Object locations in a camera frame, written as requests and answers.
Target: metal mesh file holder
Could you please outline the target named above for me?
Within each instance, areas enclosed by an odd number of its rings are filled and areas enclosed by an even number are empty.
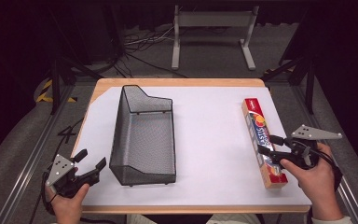
[[[109,167],[122,186],[175,182],[171,99],[123,86]]]

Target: person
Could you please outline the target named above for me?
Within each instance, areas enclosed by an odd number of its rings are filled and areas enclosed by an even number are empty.
[[[318,149],[331,156],[329,146],[318,143]],[[281,160],[281,165],[297,180],[306,196],[312,202],[312,221],[314,224],[351,224],[349,217],[344,217],[337,203],[334,190],[334,174],[330,164],[320,159],[309,170],[303,170],[288,160]],[[77,224],[82,214],[82,202],[89,190],[85,184],[72,199],[55,196],[50,188],[46,193],[53,199],[51,205],[59,224]]]

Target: red box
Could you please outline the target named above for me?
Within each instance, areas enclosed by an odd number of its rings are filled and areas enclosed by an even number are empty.
[[[266,189],[279,189],[287,184],[286,174],[283,174],[279,165],[273,164],[268,156],[257,151],[257,145],[275,150],[269,141],[269,128],[264,119],[263,111],[256,98],[243,100],[242,112],[251,135],[255,155],[263,177]]]

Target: wooden table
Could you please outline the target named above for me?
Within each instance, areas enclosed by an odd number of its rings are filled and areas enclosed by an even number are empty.
[[[77,164],[79,172],[87,172],[93,169],[96,162],[103,156],[106,157],[109,163],[110,151],[108,150],[110,150],[111,146],[108,143],[113,142],[112,137],[114,132],[114,125],[111,124],[111,120],[114,119],[116,122],[115,115],[117,110],[115,110],[116,107],[112,107],[114,109],[108,107],[108,111],[103,108],[116,104],[112,103],[111,100],[107,104],[106,97],[108,94],[113,94],[112,92],[114,91],[114,97],[109,96],[109,99],[118,101],[118,92],[123,85],[139,85],[141,88],[145,88],[146,93],[154,93],[152,96],[157,96],[154,91],[159,91],[160,88],[164,89],[164,94],[168,94],[167,87],[172,87],[169,90],[200,92],[201,95],[203,94],[201,91],[207,91],[208,96],[211,95],[212,97],[209,100],[217,104],[227,101],[222,95],[231,94],[229,91],[235,91],[235,94],[237,94],[236,92],[246,91],[244,97],[247,97],[251,92],[256,92],[257,94],[262,92],[263,96],[260,95],[259,101],[261,106],[264,106],[266,109],[265,117],[270,124],[270,131],[275,134],[284,134],[269,92],[260,79],[100,79],[91,96],[89,109],[73,152],[73,154],[76,154],[82,148],[87,148],[89,151],[88,157]],[[222,90],[221,92],[225,93],[216,93],[216,90]],[[176,183],[169,185],[134,186],[132,188],[123,187],[119,185],[109,167],[105,167],[101,171],[101,182],[90,188],[83,202],[85,213],[216,214],[306,213],[309,211],[310,201],[297,186],[297,181],[288,173],[286,174],[288,175],[289,184],[282,189],[271,190],[264,188],[255,153],[253,148],[248,147],[251,143],[246,143],[250,141],[250,137],[247,133],[244,118],[241,117],[241,102],[235,103],[233,107],[235,109],[229,109],[229,111],[233,111],[232,115],[229,114],[224,118],[209,119],[208,116],[216,117],[216,115],[211,109],[206,108],[211,112],[198,114],[196,117],[188,119],[185,112],[186,104],[184,104],[188,99],[181,101],[177,95],[174,94],[172,96],[177,155]],[[201,98],[201,96],[190,98],[199,100],[198,98]],[[224,110],[227,106],[231,105],[222,105],[221,109]],[[202,121],[203,119],[211,122],[211,126],[207,126],[208,128],[205,129],[207,137],[202,135],[203,131],[197,130],[199,128],[197,123],[204,122],[205,120]],[[210,130],[216,129],[216,126],[219,126],[218,132],[222,135],[213,136],[214,133],[208,133]],[[225,130],[228,130],[229,134],[227,136],[224,134]],[[193,138],[194,134],[201,134],[201,136]],[[103,141],[107,141],[107,145],[104,147],[102,146]]]

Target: gray carpet floor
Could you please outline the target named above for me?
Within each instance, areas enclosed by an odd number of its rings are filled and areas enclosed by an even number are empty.
[[[264,27],[256,26],[250,43],[250,50],[255,60],[256,70],[249,71],[239,45],[239,39],[243,34],[240,29],[229,28],[221,34],[211,30],[197,29],[183,33],[181,38],[181,61],[177,71],[186,77],[261,77],[263,72],[278,66],[283,51],[291,36],[296,30],[296,25],[280,25]],[[165,40],[144,51],[134,52],[133,55],[153,65],[170,70],[172,59],[172,41]],[[99,68],[103,64],[95,64],[91,69]],[[142,63],[132,57],[122,57],[117,63],[124,76],[130,77],[179,77],[177,74],[166,70],[160,70],[148,64]],[[122,77],[115,69],[103,73],[106,77]],[[351,188],[351,194],[358,204],[358,158],[345,138],[339,122],[334,116],[328,101],[324,97],[318,83],[315,86],[313,108],[315,114],[311,116],[304,107],[303,92],[304,83],[299,87],[290,87],[285,82],[285,75],[276,77],[266,83],[271,88],[271,96],[280,115],[283,128],[289,135],[299,125],[318,125],[328,131],[343,133],[342,140],[328,141],[334,150],[337,164],[344,173],[345,179]],[[39,94],[44,82],[35,90],[35,98]],[[95,86],[95,80],[89,77],[78,77],[78,82],[71,89],[70,96],[77,97],[76,103],[65,103],[62,112],[56,116],[56,122],[49,132],[46,143],[43,146],[40,160],[36,161],[34,170],[24,182],[24,192],[18,194],[18,200],[11,206],[7,215],[7,223],[28,223],[37,202],[40,192],[41,175],[48,166],[62,137],[58,133],[68,126],[74,125],[82,119]],[[33,153],[34,147],[39,143],[40,135],[46,124],[51,119],[52,104],[40,102],[29,112],[7,136],[0,146],[0,212],[5,206],[7,198],[21,176],[25,164]],[[60,146],[59,152],[69,157],[76,137],[71,137],[67,143]],[[338,193],[340,205],[346,215],[351,214],[350,204],[341,200],[342,193]],[[275,223],[278,214],[265,214],[266,223]],[[95,219],[110,219],[116,223],[124,223],[124,216],[85,215]],[[36,210],[34,223],[51,223],[55,219],[49,215],[42,204]],[[303,223],[303,215],[283,214],[281,223]]]

